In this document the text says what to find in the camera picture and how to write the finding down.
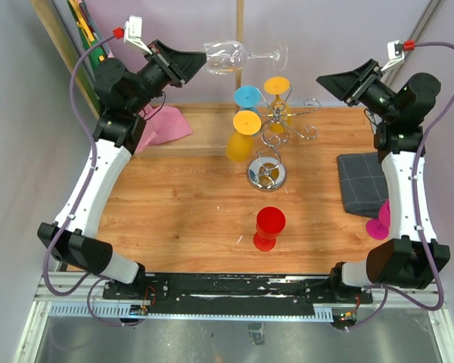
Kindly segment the yellow wine glass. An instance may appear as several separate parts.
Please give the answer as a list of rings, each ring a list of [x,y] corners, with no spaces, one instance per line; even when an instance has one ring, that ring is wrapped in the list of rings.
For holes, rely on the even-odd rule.
[[[269,112],[274,114],[276,110],[280,110],[280,120],[290,126],[292,119],[290,116],[291,107],[281,98],[281,95],[291,90],[290,81],[283,76],[275,76],[266,80],[263,88],[267,94],[275,97],[269,105]]]
[[[233,120],[235,131],[226,145],[226,156],[234,162],[246,161],[253,150],[253,135],[261,127],[260,117],[250,110],[242,110],[235,114]]]

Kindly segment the magenta plastic wine glass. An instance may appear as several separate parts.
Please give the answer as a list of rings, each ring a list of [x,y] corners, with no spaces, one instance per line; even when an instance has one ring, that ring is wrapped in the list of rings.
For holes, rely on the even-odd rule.
[[[384,240],[390,231],[390,202],[387,200],[379,209],[378,217],[365,224],[367,234],[375,240]]]

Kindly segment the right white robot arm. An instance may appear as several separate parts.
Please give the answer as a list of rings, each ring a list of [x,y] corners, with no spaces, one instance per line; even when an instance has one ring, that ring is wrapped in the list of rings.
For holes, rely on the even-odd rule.
[[[424,132],[421,123],[434,108],[440,81],[416,73],[398,91],[381,80],[377,61],[344,73],[319,76],[317,83],[339,101],[365,105],[381,118],[374,147],[384,173],[390,204],[388,240],[361,262],[339,262],[332,268],[328,295],[338,303],[364,287],[425,289],[450,259],[439,244],[428,213],[424,191]]]

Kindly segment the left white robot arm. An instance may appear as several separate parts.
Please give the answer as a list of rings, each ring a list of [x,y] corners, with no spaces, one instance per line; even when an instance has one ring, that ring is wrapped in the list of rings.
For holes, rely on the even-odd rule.
[[[102,103],[93,131],[88,160],[66,205],[52,223],[43,222],[37,231],[46,247],[42,276],[56,296],[48,276],[50,259],[80,268],[90,275],[114,281],[120,293],[130,299],[147,290],[145,267],[114,252],[111,244],[97,239],[98,226],[106,202],[120,173],[141,140],[146,120],[140,112],[172,85],[181,88],[207,62],[202,51],[177,51],[160,40],[144,47],[146,65],[138,72],[108,57],[94,70],[94,92]]]

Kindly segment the clear wine glass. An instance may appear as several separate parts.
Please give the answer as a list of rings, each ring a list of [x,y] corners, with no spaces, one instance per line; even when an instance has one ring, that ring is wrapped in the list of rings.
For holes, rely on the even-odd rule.
[[[277,71],[282,71],[288,62],[288,47],[285,42],[277,42],[271,51],[253,53],[237,40],[206,42],[203,44],[206,63],[202,70],[213,75],[226,75],[240,72],[251,60],[265,59]]]

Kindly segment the blue plastic wine glass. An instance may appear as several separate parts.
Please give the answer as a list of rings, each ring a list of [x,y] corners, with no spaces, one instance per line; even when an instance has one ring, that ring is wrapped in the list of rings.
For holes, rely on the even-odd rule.
[[[252,85],[243,85],[234,93],[234,102],[240,110],[249,110],[259,113],[257,105],[260,102],[261,93],[259,89]]]

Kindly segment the red plastic wine glass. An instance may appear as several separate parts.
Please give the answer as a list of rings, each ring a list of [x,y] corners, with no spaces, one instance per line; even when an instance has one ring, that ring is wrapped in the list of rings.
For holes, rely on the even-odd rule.
[[[257,213],[256,233],[253,236],[254,246],[263,252],[272,250],[276,244],[276,238],[283,232],[286,226],[284,213],[274,207],[267,206]]]

